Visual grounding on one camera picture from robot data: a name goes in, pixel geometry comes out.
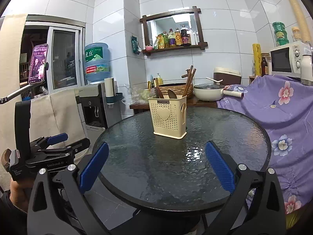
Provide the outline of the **person's left hand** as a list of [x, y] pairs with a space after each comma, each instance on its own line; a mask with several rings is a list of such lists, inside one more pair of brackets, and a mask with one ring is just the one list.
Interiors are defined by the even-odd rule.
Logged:
[[27, 213], [29, 206], [29, 192], [34, 184], [33, 178], [23, 178], [17, 181], [11, 179], [10, 189], [1, 196], [1, 212]]

